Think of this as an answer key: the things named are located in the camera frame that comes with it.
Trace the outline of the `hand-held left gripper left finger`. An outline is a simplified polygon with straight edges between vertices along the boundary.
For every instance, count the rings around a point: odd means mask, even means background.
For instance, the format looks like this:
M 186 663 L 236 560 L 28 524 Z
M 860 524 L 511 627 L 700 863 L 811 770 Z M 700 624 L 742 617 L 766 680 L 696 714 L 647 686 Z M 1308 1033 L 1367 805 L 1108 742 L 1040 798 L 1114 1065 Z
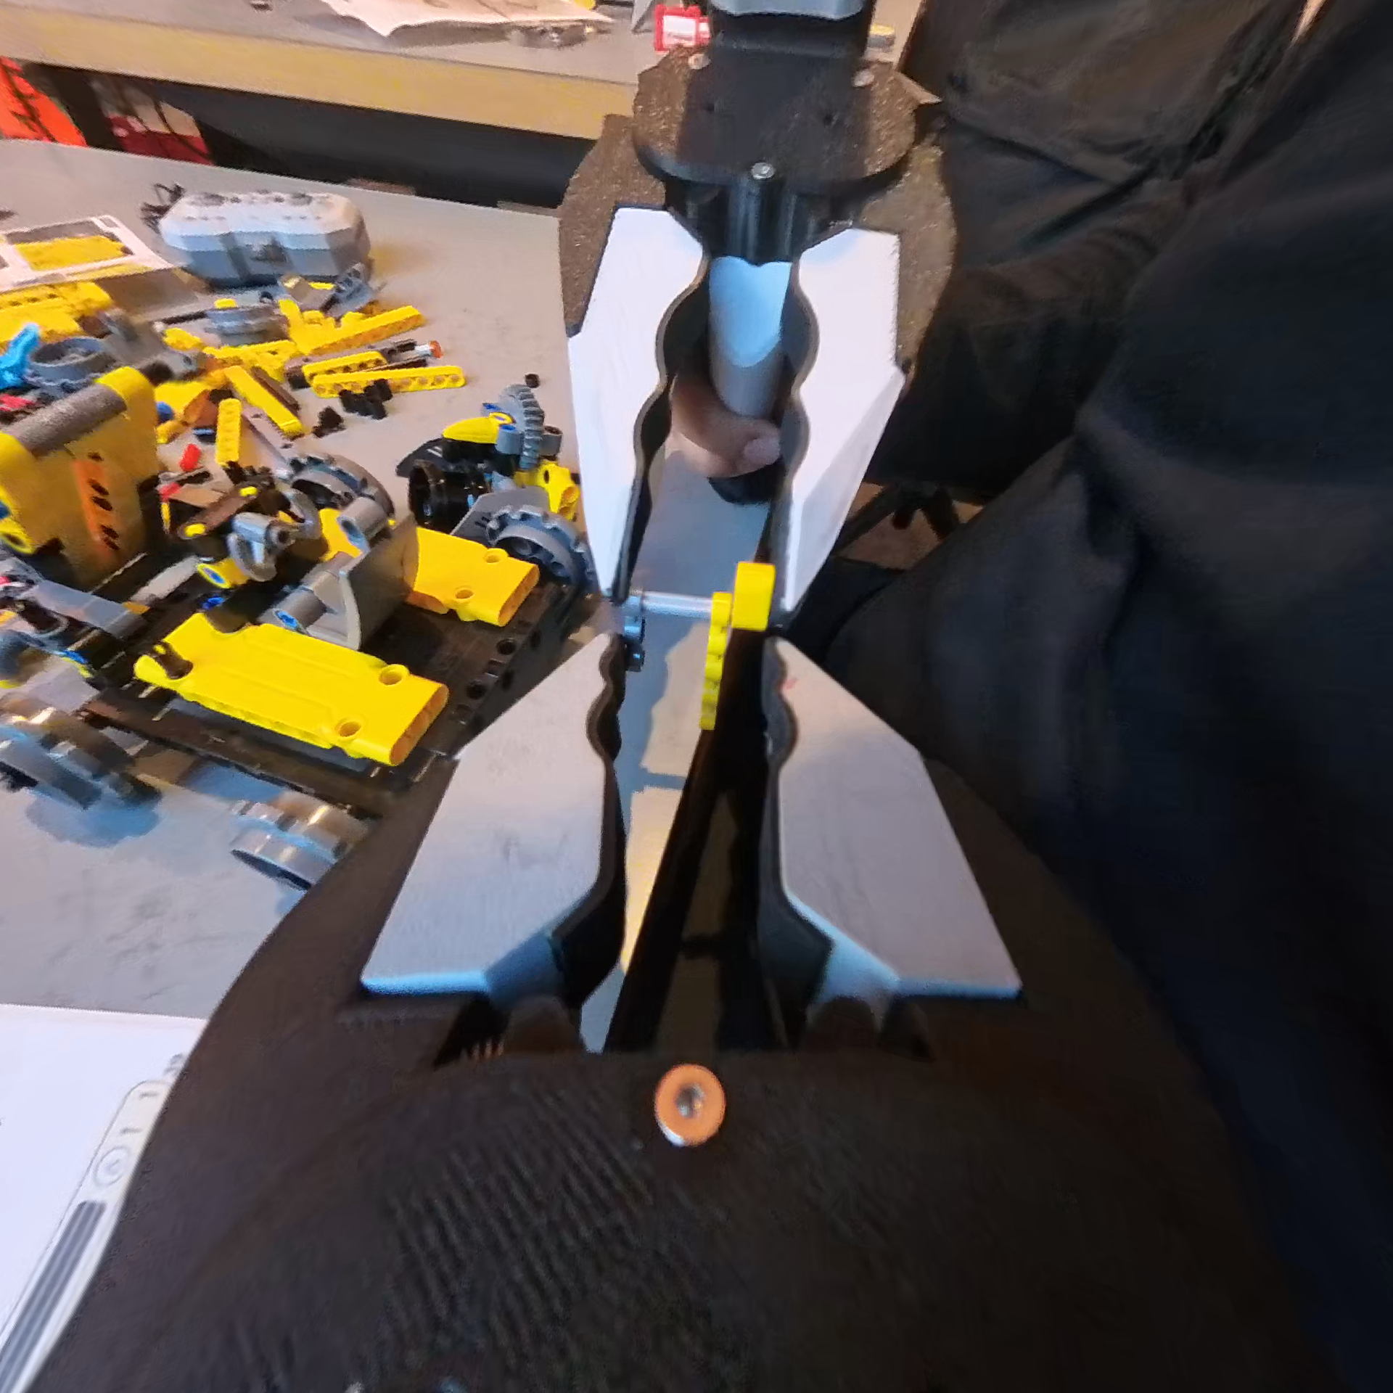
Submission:
M 589 1000 L 623 943 L 623 634 L 501 709 L 429 810 L 362 992 Z

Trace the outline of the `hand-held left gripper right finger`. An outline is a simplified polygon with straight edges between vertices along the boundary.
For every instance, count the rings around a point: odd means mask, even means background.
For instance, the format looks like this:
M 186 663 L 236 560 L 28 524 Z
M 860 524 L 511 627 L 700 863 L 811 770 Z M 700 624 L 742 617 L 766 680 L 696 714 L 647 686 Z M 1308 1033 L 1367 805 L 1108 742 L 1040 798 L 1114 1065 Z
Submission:
M 760 940 L 779 1000 L 1018 1000 L 919 750 L 779 634 L 766 728 Z

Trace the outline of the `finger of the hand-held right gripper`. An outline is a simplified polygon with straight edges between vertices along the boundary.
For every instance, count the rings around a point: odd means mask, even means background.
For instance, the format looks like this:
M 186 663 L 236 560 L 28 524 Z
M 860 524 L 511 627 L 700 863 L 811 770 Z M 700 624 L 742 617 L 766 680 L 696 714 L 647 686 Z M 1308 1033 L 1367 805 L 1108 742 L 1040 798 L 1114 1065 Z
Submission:
M 902 395 L 898 266 L 902 243 L 890 229 L 836 229 L 793 259 L 779 315 L 793 363 L 779 418 L 785 476 L 767 524 L 776 613 L 800 613 L 804 590 L 836 552 L 836 533 Z
M 647 469 L 663 451 L 667 335 L 700 282 L 700 243 L 656 208 L 618 208 L 589 315 L 572 340 L 575 459 L 595 584 L 633 592 L 647 524 Z

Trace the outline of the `yellow thin toy beam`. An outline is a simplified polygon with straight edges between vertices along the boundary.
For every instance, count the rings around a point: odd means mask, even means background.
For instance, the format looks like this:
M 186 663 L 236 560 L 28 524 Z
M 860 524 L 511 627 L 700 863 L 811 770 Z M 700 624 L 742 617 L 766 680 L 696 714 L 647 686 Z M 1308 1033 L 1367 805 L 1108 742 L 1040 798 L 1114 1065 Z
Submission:
M 736 592 L 715 592 L 712 641 L 700 641 L 700 714 L 696 714 L 700 730 L 715 730 L 721 714 L 727 634 L 736 634 Z

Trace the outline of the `person's right forearm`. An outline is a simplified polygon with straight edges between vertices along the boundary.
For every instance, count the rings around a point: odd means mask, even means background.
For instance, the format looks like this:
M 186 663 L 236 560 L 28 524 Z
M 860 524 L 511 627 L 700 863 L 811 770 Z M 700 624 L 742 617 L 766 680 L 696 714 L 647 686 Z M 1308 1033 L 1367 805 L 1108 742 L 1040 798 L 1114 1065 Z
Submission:
M 1142 183 L 1055 229 L 1034 208 L 1025 223 L 1034 243 L 993 259 L 964 252 L 869 476 L 988 505 L 1064 441 L 1114 356 L 1148 266 L 1182 229 L 1205 175 L 1197 166 L 1182 183 Z

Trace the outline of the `person's right hand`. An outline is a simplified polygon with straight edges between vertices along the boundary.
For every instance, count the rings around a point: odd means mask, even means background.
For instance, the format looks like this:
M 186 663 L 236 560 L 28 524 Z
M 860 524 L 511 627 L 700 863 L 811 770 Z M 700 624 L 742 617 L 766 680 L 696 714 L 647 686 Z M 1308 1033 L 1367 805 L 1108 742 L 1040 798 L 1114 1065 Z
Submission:
M 745 476 L 779 459 L 779 430 L 767 418 L 736 409 L 712 371 L 670 374 L 670 441 L 700 476 Z

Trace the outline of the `black office chair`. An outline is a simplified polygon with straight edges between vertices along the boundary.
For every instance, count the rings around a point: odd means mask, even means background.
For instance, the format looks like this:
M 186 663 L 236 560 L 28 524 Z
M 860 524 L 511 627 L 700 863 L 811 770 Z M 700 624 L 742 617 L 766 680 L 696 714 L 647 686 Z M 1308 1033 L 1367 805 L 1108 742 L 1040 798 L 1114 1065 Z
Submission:
M 933 524 L 933 539 L 951 539 L 964 524 L 944 487 L 883 487 L 844 520 L 836 552 L 860 542 L 878 520 L 902 533 L 915 517 Z

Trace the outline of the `toy wheel gear subassembly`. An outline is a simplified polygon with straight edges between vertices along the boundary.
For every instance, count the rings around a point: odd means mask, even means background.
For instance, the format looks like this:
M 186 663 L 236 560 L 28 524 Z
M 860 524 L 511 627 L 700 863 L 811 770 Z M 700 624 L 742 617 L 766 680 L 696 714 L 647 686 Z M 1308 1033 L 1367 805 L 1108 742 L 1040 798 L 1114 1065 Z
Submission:
M 575 520 L 584 476 L 557 459 L 561 430 L 545 422 L 542 374 L 511 380 L 479 418 L 451 422 L 415 451 L 396 474 L 417 524 L 453 533 L 453 520 L 489 488 L 545 488 L 545 510 Z

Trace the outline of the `pile of loose toy pieces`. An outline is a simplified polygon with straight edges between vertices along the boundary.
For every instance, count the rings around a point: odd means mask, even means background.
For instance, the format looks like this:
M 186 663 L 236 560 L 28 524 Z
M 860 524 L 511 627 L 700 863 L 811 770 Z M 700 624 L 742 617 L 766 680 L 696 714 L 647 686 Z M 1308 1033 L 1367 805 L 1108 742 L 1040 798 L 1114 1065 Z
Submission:
M 280 433 L 305 433 L 305 402 L 319 402 L 308 433 L 353 418 L 380 418 L 396 395 L 451 395 L 465 389 L 465 371 L 426 340 L 426 306 L 308 306 L 308 290 L 280 296 L 220 296 L 175 304 L 164 315 L 134 315 L 109 282 L 22 282 L 0 296 L 0 340 L 22 322 L 42 329 L 28 374 L 0 402 L 0 418 L 20 422 L 37 406 L 53 406 L 81 389 L 95 389 L 109 371 L 159 371 L 159 441 L 199 430 L 212 433 L 220 402 L 252 406 Z

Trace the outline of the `yellow toy vehicle model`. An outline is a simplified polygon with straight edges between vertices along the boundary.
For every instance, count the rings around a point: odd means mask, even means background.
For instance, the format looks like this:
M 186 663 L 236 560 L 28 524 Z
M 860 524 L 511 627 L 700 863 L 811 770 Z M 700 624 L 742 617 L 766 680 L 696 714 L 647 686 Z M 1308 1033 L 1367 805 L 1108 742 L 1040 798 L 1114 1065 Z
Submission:
M 236 858 L 308 888 L 557 669 L 589 539 L 542 487 L 417 524 L 236 402 L 167 459 L 151 389 L 0 422 L 0 787 L 95 810 L 159 798 L 144 742 L 236 770 L 274 787 Z

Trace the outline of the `white paper sheet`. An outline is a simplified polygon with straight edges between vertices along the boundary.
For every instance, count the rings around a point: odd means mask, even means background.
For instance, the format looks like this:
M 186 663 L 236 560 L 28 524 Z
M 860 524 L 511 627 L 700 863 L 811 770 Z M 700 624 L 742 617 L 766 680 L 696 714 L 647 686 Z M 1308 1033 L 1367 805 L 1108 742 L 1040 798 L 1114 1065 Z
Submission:
M 463 25 L 463 30 L 615 30 L 589 0 L 319 0 L 338 17 L 368 25 L 373 39 Z

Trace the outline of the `grey toy battery box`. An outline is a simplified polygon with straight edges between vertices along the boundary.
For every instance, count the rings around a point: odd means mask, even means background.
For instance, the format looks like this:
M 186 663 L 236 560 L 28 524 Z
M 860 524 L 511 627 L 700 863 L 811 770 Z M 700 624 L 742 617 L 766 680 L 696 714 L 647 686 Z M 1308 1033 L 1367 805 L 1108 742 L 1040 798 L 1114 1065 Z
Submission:
M 180 193 L 151 229 L 208 282 L 338 276 L 373 259 L 347 193 Z

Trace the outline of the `instruction booklet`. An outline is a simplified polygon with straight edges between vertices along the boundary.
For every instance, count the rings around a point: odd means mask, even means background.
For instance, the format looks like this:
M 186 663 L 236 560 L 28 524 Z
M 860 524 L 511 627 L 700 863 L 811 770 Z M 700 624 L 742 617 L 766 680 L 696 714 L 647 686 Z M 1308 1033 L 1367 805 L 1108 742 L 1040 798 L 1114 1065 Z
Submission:
M 199 1016 L 0 1008 L 0 1389 L 81 1316 Z

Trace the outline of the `clear sticker sheet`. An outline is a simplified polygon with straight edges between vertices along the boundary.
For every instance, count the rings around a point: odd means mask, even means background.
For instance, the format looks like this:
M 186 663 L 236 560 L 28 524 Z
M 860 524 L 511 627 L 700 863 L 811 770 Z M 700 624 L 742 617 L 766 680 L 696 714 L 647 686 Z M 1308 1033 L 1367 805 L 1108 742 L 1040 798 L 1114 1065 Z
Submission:
M 0 290 L 120 271 L 167 271 L 167 259 L 109 213 L 0 229 Z

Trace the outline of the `orange black patterned object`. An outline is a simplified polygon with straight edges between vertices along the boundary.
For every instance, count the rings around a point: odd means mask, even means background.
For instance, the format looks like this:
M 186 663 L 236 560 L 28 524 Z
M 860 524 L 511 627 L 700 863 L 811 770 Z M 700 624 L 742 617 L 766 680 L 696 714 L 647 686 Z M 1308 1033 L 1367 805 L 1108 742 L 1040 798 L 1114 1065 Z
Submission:
M 28 82 L 20 59 L 0 59 L 0 139 L 83 144 L 76 117 L 42 82 Z

